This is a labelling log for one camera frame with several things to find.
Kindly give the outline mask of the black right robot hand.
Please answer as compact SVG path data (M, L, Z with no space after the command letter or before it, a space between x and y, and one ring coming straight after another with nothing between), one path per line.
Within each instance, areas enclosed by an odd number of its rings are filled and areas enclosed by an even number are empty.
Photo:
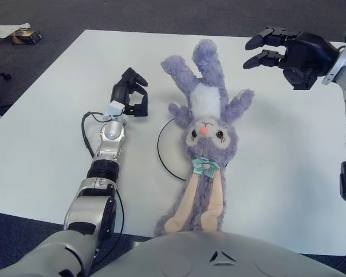
M267 27L245 45L253 50L265 45L284 46L284 54L262 50L243 64L244 69L268 66L283 70L294 90L309 90L318 77L325 76L339 56L339 50L325 38L309 32L290 32L284 28Z

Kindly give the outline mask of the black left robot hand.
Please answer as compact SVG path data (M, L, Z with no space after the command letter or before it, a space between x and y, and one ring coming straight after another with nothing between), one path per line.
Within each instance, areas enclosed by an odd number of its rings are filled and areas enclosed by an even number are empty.
M124 105L122 111L110 112L111 115L117 116L121 114L133 115L135 117L146 117L148 115L148 93L145 87L148 82L132 68L128 68L122 78L113 86L111 100ZM133 93L142 95L141 103L130 105L130 95Z

